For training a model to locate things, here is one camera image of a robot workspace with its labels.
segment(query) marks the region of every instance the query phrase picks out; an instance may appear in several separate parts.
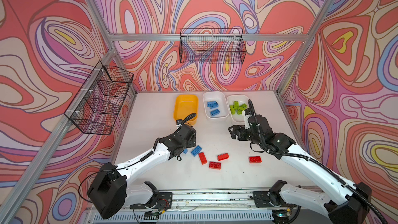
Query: psychedelic pattern backdrop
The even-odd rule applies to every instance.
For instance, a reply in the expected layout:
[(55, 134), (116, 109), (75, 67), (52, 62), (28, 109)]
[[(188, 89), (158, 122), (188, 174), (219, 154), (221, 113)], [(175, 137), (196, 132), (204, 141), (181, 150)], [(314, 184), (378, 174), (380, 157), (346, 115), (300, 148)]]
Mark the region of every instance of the psychedelic pattern backdrop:
[[(0, 203), (106, 52), (84, 0), (0, 0)], [(111, 136), (69, 130), (14, 224), (77, 222), (77, 186), (109, 161), (131, 100)]]
[(398, 0), (336, 0), (283, 94), (307, 151), (369, 185), (389, 223), (398, 223), (397, 13)]
[[(113, 33), (179, 33), (234, 28), (307, 33), (324, 0), (96, 0)], [(246, 42), (243, 65), (181, 64), (179, 42), (115, 43), (137, 91), (274, 90), (299, 42)]]

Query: black mounting plate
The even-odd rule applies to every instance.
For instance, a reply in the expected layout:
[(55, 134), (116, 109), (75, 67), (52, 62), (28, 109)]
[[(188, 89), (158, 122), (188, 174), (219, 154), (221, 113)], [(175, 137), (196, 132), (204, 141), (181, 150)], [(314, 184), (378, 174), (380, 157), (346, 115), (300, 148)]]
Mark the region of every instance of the black mounting plate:
[[(173, 193), (172, 192), (159, 192), (158, 193), (158, 201), (156, 203), (156, 205), (153, 208), (158, 208), (160, 210), (164, 209), (166, 206), (166, 202), (162, 199), (165, 199), (168, 203), (169, 206), (167, 208), (171, 208), (172, 207), (172, 200), (173, 200)], [(150, 209), (150, 208), (146, 208), (144, 206), (144, 204), (134, 204), (134, 205), (130, 205), (130, 209)]]
[[(270, 198), (267, 195), (269, 191), (253, 191), (254, 203), (256, 208), (273, 208), (271, 205)], [(282, 204), (280, 207), (291, 207), (293, 204)]]

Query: blue lego brick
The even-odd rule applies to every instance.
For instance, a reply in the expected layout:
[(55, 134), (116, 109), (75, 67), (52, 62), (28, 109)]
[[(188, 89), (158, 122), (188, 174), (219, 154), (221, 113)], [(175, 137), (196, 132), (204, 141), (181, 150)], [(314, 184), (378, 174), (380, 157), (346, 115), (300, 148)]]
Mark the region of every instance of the blue lego brick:
[(216, 109), (216, 110), (211, 111), (210, 115), (213, 117), (213, 116), (216, 116), (219, 113), (220, 113), (220, 111), (218, 109)]
[(202, 148), (200, 146), (195, 147), (195, 149), (193, 149), (191, 151), (192, 156), (196, 157), (196, 155), (202, 150)]
[(218, 107), (218, 103), (216, 102), (215, 104), (210, 105), (209, 107), (210, 107), (210, 109), (216, 108), (216, 107)]
[(217, 102), (215, 102), (215, 101), (208, 101), (208, 102), (207, 102), (207, 106), (210, 107), (210, 105), (215, 104), (215, 103), (217, 103)]

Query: green lego brick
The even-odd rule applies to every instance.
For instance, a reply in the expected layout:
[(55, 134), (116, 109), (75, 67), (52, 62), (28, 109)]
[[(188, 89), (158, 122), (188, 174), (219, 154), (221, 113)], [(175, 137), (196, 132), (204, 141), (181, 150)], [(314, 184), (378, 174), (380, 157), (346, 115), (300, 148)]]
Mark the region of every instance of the green lego brick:
[(235, 108), (233, 105), (229, 105), (229, 108), (231, 109), (231, 114), (235, 114)]

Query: white plastic container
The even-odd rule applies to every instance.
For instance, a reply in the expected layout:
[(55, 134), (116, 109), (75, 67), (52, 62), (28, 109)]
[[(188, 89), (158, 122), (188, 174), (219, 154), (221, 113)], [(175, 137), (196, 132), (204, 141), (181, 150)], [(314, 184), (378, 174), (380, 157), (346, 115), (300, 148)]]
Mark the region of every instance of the white plastic container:
[[(228, 110), (229, 106), (234, 104), (234, 101), (239, 102), (239, 105), (242, 105), (243, 103), (249, 107), (249, 98), (245, 95), (238, 94), (238, 95), (230, 95), (228, 98), (226, 98), (226, 102), (228, 103)], [(232, 123), (233, 124), (244, 124), (245, 121), (243, 119), (243, 114), (231, 114), (232, 117)]]
[[(218, 103), (218, 107), (210, 109), (210, 107), (207, 106), (208, 101), (216, 101)], [(203, 104), (205, 105), (205, 113), (208, 120), (225, 121), (228, 118), (229, 106), (226, 103), (225, 95), (222, 92), (215, 91), (204, 93)], [(212, 117), (210, 112), (216, 109), (218, 109), (220, 113)]]

